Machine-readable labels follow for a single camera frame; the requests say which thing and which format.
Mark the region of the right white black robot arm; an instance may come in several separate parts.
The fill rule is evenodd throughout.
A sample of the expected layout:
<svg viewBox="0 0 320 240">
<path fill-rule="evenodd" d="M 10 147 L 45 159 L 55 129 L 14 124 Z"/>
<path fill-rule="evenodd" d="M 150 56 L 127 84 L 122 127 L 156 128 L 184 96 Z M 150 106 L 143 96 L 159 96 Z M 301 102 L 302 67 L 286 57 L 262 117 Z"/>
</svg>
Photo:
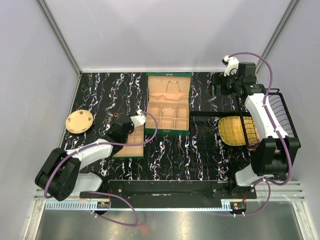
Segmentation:
<svg viewBox="0 0 320 240">
<path fill-rule="evenodd" d="M 252 117 L 260 142 L 251 154 L 251 161 L 244 169 L 235 173 L 235 181 L 227 185 L 228 195 L 239 198 L 245 187 L 270 181 L 275 175 L 286 174 L 285 185 L 292 176 L 293 163 L 300 147 L 298 138 L 291 137 L 283 129 L 274 113 L 268 88 L 257 83 L 256 64 L 240 62 L 235 57 L 222 60 L 225 70 L 212 80 L 212 88 L 220 86 L 221 95 L 235 94 L 241 98 Z"/>
</svg>

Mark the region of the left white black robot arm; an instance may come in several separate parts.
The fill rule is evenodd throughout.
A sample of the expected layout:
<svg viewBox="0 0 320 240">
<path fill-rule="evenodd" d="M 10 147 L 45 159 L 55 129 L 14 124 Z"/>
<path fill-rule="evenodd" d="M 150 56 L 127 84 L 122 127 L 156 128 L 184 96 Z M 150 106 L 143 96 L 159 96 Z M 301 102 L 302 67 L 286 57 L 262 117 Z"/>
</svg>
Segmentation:
<svg viewBox="0 0 320 240">
<path fill-rule="evenodd" d="M 133 131 L 132 119 L 123 116 L 111 124 L 104 138 L 77 149 L 55 148 L 36 175 L 35 184 L 44 190 L 46 199 L 63 201 L 72 193 L 86 191 L 103 198 L 108 193 L 107 184 L 97 174 L 80 170 L 119 152 Z"/>
</svg>

